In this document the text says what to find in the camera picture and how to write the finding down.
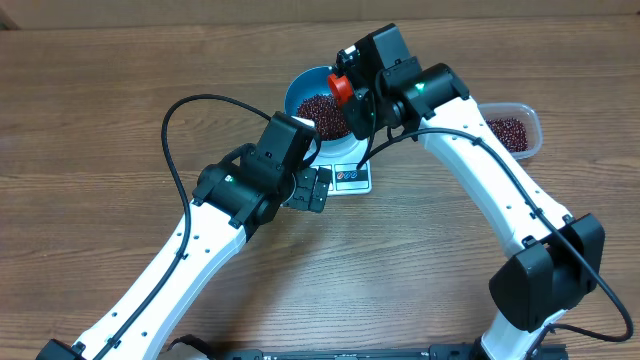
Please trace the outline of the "red adzuki beans in container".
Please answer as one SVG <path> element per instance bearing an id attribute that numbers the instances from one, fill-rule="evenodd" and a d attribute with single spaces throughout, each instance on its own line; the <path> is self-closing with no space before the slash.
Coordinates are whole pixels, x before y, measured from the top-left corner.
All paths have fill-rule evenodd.
<path id="1" fill-rule="evenodd" d="M 510 153 L 523 152 L 528 149 L 526 127 L 517 118 L 491 119 L 486 123 Z"/>

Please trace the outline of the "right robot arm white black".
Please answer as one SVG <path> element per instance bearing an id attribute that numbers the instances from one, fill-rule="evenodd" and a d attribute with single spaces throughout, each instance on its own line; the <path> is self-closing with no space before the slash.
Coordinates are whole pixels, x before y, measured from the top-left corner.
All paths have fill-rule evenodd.
<path id="1" fill-rule="evenodd" d="M 546 194 L 489 129 L 464 82 L 445 64 L 414 58 L 388 66 L 349 61 L 328 83 L 359 138 L 402 128 L 456 177 L 496 232 L 507 262 L 490 279 L 498 313 L 475 359 L 536 359 L 560 318 L 600 286 L 605 232 Z"/>

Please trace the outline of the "clear plastic container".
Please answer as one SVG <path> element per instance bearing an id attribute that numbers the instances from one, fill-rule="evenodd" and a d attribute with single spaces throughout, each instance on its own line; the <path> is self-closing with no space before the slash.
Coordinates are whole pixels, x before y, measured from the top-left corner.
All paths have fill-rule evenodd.
<path id="1" fill-rule="evenodd" d="M 537 113 L 522 103 L 479 105 L 485 122 L 516 160 L 534 156 L 542 147 L 543 132 Z"/>

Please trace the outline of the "blue bowl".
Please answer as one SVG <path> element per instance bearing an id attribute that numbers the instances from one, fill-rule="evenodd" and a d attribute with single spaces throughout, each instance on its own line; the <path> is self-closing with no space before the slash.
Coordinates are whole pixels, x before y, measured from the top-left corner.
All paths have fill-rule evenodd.
<path id="1" fill-rule="evenodd" d="M 289 85 L 284 107 L 288 115 L 311 120 L 325 146 L 355 146 L 361 143 L 348 129 L 341 106 L 332 94 L 328 77 L 331 66 L 310 68 Z"/>

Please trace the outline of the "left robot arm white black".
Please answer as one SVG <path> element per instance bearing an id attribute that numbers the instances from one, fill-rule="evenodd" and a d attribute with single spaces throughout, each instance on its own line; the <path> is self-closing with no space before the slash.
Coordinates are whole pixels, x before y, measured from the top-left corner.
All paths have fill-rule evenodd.
<path id="1" fill-rule="evenodd" d="M 282 206 L 321 212 L 330 173 L 318 145 L 244 144 L 207 166 L 166 244 L 108 314 L 37 359 L 155 359 L 213 275 Z"/>

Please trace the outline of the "red scoop with blue handle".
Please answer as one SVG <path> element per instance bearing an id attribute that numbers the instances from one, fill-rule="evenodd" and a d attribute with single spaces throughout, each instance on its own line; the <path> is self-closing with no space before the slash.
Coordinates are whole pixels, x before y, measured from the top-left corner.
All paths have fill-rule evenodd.
<path id="1" fill-rule="evenodd" d="M 330 74 L 327 83 L 339 107 L 344 106 L 354 96 L 351 82 L 346 75 Z"/>

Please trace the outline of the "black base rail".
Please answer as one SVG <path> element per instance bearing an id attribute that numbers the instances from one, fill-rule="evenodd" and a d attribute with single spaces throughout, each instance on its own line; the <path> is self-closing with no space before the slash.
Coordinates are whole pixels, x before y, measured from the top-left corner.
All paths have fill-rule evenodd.
<path id="1" fill-rule="evenodd" d="M 428 348 L 263 352 L 257 349 L 214 349 L 203 340 L 186 335 L 174 340 L 158 360 L 467 360 L 481 359 L 479 346 L 437 344 Z"/>

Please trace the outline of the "red beans in bowl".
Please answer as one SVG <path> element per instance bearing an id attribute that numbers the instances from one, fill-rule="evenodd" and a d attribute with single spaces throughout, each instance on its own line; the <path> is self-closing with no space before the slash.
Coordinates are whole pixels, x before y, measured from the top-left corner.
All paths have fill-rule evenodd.
<path id="1" fill-rule="evenodd" d="M 303 100 L 296 115 L 312 120 L 323 141 L 338 140 L 351 133 L 332 95 L 314 95 Z"/>

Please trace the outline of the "white digital kitchen scale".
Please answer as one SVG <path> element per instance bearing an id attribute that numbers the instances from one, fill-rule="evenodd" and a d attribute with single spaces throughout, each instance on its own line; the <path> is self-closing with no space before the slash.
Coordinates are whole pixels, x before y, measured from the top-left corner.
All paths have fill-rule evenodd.
<path id="1" fill-rule="evenodd" d="M 329 196 L 361 195 L 372 190 L 370 162 L 358 166 L 367 149 L 366 140 L 353 134 L 330 141 L 322 141 L 321 150 L 312 167 L 331 171 Z"/>

